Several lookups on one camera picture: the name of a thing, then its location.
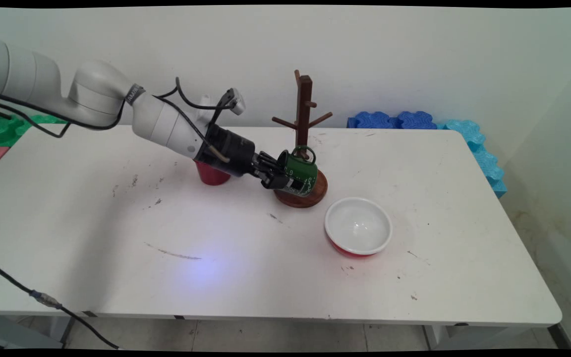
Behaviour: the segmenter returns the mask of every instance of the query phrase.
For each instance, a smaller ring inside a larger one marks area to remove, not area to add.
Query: red cup
[[[197,166],[197,173],[200,174],[200,179],[203,183],[206,183],[206,185],[221,185],[230,179],[229,174],[213,169],[211,165],[200,163],[199,161],[195,161],[195,165]]]

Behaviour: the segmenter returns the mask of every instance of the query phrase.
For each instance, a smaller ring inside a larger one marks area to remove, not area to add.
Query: white robotic arm
[[[199,105],[186,99],[176,79],[176,90],[199,109],[192,120],[163,96],[150,95],[116,68],[99,60],[78,68],[70,93],[61,96],[60,72],[52,59],[0,41],[0,99],[54,115],[88,129],[109,129],[119,120],[124,102],[133,107],[136,135],[166,146],[188,158],[207,163],[234,176],[252,174],[262,185],[288,185],[283,168],[268,154],[254,152],[254,143],[215,124],[223,109],[240,115],[245,104],[234,88],[212,106],[208,96]]]

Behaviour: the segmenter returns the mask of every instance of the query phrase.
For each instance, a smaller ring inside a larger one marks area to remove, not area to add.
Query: table leg
[[[51,328],[50,333],[58,334],[64,332],[61,323],[56,323]],[[39,334],[30,328],[18,325],[4,316],[0,316],[0,346],[7,349],[16,348],[63,348],[63,344],[43,334]]]
[[[510,339],[527,327],[463,327],[450,335],[446,326],[424,326],[431,350],[481,350]]]

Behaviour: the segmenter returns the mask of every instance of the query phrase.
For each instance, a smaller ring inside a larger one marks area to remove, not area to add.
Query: light blue foam block
[[[491,186],[503,178],[504,170],[497,166],[497,157],[490,154],[483,145],[473,152],[473,156]]]
[[[486,137],[480,133],[480,126],[470,120],[449,120],[444,124],[444,129],[455,130],[462,134],[473,152],[486,141]]]
[[[497,181],[493,186],[492,186],[492,190],[494,191],[494,193],[497,195],[497,198],[501,198],[501,196],[504,196],[504,194],[506,192],[508,192],[508,189],[506,188],[506,185],[504,184],[503,181],[499,180]]]

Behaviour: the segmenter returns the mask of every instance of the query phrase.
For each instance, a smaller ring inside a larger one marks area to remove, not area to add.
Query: cable connector
[[[30,292],[30,296],[32,296],[34,299],[36,299],[36,301],[42,303],[47,307],[54,307],[55,309],[61,310],[62,307],[61,303],[57,301],[56,298],[53,298],[52,296],[46,293],[41,293],[38,292],[37,290],[32,290]]]

